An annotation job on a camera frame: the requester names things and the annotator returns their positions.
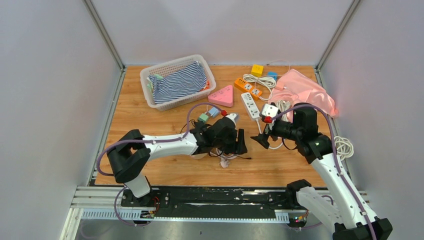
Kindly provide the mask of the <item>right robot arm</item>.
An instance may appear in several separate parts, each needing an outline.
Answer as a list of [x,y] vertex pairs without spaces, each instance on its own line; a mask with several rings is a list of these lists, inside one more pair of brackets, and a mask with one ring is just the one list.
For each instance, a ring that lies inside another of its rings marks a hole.
[[292,209],[303,207],[311,211],[334,240],[387,240],[392,224],[387,218],[378,217],[363,199],[337,154],[334,132],[331,130],[329,136],[319,132],[317,113],[330,121],[322,109],[308,103],[297,103],[285,111],[266,103],[259,113],[266,125],[252,139],[265,149],[270,147],[269,138],[294,141],[296,150],[324,180],[336,205],[320,196],[305,179],[286,186],[286,204]]

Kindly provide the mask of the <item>blue plug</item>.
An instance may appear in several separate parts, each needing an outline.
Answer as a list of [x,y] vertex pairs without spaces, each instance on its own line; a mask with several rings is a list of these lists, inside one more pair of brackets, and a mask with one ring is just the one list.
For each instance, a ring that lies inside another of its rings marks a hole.
[[221,114],[221,111],[216,107],[212,107],[211,109],[207,111],[207,114],[209,115],[210,118],[215,118]]

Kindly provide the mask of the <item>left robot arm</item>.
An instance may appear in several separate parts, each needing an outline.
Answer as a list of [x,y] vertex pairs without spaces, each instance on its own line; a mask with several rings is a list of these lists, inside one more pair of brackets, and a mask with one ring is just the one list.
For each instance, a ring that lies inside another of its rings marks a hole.
[[124,184],[140,206],[153,201],[151,185],[142,174],[152,160],[170,156],[205,155],[218,149],[225,155],[243,155],[248,152],[244,130],[236,127],[238,115],[228,114],[214,124],[197,121],[192,129],[174,135],[142,135],[133,129],[118,142],[105,149],[114,180]]

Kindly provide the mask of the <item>white power strip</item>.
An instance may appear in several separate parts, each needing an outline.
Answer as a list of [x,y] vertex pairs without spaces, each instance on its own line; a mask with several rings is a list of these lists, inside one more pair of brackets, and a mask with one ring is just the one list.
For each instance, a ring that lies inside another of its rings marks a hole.
[[260,118],[260,111],[252,95],[249,92],[245,92],[242,93],[240,97],[249,118],[252,121],[258,121]]

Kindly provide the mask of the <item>green plug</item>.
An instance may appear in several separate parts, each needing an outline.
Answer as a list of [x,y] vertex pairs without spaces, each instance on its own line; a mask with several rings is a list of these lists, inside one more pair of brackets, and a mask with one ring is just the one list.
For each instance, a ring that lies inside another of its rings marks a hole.
[[206,113],[202,113],[198,118],[197,118],[197,120],[199,121],[199,122],[202,122],[202,123],[207,123],[208,122],[208,120],[209,120],[209,118],[210,118],[210,116],[208,115],[208,114],[206,114]]

